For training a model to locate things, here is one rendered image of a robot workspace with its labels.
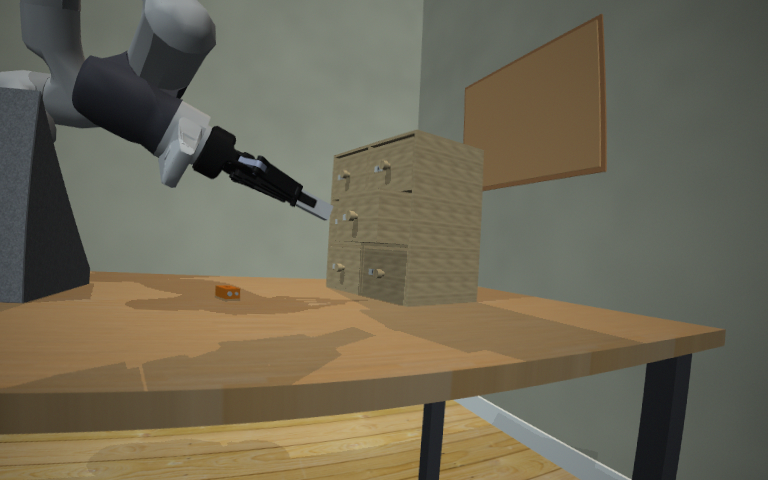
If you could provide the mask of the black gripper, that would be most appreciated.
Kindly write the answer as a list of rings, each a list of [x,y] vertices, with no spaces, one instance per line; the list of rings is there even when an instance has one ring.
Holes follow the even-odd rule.
[[[273,166],[263,156],[259,155],[255,159],[247,152],[235,150],[235,143],[236,137],[233,134],[214,126],[192,166],[193,170],[210,179],[215,179],[223,170],[230,174],[229,178],[233,182],[281,202],[287,201],[290,206],[297,206],[322,220],[329,219],[334,206],[303,190],[301,184]]]

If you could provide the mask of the light wooden drawer front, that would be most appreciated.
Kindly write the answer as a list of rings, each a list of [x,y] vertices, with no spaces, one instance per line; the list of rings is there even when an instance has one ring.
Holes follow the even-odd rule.
[[[332,246],[328,285],[360,292],[361,264],[362,248]]]
[[[333,198],[343,193],[366,190],[367,161],[368,150],[337,159]]]
[[[335,202],[332,209],[331,220],[331,237],[330,241],[337,241],[337,223],[338,223],[338,206],[339,202]]]
[[[383,188],[342,194],[337,241],[409,245],[411,197]]]
[[[372,150],[368,190],[412,187],[414,138],[410,137]]]
[[[407,250],[367,249],[362,293],[406,303]]]

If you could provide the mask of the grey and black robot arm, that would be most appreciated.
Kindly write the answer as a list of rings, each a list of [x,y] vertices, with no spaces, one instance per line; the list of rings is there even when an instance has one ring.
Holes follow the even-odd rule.
[[[57,124],[141,144],[174,188],[212,130],[210,116],[180,98],[216,45],[216,26],[197,0],[142,1],[128,53],[85,59],[81,0],[20,0],[22,40],[51,74],[0,72],[0,87],[41,91],[54,142]]]

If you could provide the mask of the orange nine-volt battery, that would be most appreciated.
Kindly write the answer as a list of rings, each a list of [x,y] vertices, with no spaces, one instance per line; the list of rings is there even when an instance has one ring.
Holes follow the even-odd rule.
[[[240,288],[227,286],[216,286],[215,296],[224,299],[240,299]]]

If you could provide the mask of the small wooden chest of drawers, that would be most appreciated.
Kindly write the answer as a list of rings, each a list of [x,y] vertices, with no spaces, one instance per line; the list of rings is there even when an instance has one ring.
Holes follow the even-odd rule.
[[[484,150],[421,130],[413,130],[334,155],[337,159],[368,150],[366,190],[372,148],[415,136],[409,245],[330,241],[326,287],[406,307],[477,302]],[[331,246],[362,248],[360,292],[328,285]],[[398,248],[399,247],[399,248]],[[407,250],[406,303],[362,293],[368,249]]]

